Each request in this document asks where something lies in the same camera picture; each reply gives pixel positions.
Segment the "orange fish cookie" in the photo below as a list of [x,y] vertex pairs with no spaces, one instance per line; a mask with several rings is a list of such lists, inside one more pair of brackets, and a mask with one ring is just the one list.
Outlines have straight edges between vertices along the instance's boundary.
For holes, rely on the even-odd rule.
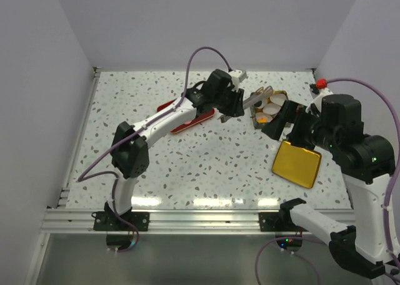
[[264,117],[264,116],[259,117],[259,118],[257,118],[257,122],[258,123],[268,123],[268,118]]

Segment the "gold cookie tin box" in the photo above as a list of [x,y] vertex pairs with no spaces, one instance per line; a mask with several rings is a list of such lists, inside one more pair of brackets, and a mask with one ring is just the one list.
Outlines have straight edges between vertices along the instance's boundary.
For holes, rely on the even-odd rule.
[[251,119],[254,129],[262,129],[269,124],[288,100],[286,91],[274,91],[271,97],[257,102],[250,107]]

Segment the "metal serving tongs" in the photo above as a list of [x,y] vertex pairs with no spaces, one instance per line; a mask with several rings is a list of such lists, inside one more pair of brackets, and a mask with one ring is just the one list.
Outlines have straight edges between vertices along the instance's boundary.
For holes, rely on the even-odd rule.
[[[232,109],[232,101],[233,101],[233,92],[237,91],[234,89],[226,89],[224,91],[224,94],[226,96],[224,97],[223,105],[222,105],[222,115],[219,117],[219,120],[222,123],[226,123],[228,120],[231,118],[238,118],[238,117],[232,117],[231,116],[231,109]],[[249,108],[250,106],[254,105],[256,102],[262,100],[262,99],[267,99],[273,94],[273,88],[271,86],[267,86],[266,89],[263,87],[260,87],[257,89],[255,92],[252,92],[249,97],[246,99],[243,99],[243,108],[244,110]]]

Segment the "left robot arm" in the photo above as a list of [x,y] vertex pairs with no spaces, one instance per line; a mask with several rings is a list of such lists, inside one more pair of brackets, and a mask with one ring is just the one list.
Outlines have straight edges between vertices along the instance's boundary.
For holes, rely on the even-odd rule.
[[128,227],[134,181],[149,166],[149,149],[167,133],[215,108],[220,113],[238,117],[244,115],[244,90],[240,83],[246,71],[214,70],[207,80],[186,89],[182,98],[155,115],[130,126],[122,122],[116,129],[111,151],[112,165],[119,171],[108,206],[107,221],[115,230]]

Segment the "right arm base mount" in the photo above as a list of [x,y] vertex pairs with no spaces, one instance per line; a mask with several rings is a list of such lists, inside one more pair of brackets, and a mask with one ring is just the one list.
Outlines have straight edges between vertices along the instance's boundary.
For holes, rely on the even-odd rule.
[[295,198],[282,203],[277,212],[259,212],[258,221],[261,232],[296,232],[305,231],[304,228],[293,223],[290,210],[295,206],[306,204],[301,198]]

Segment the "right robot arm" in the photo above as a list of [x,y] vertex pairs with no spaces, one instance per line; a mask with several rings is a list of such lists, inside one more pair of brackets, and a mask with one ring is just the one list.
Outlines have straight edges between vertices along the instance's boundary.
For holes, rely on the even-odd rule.
[[355,225],[337,222],[300,198],[281,204],[277,223],[288,231],[297,226],[312,233],[341,268],[368,279],[382,276],[385,266],[399,259],[396,233],[384,227],[384,220],[393,218],[384,203],[395,175],[391,143],[364,133],[361,103],[348,94],[324,96],[320,107],[286,101],[262,131],[277,140],[287,123],[293,125],[287,136],[291,145],[331,153],[351,198]]

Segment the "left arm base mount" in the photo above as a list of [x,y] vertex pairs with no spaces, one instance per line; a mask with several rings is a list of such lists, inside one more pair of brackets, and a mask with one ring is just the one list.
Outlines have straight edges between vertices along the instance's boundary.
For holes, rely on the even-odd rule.
[[[95,231],[132,231],[125,222],[118,219],[112,212],[97,211],[91,214],[94,219],[93,229]],[[149,212],[127,212],[121,218],[132,224],[139,232],[148,231],[150,222]]]

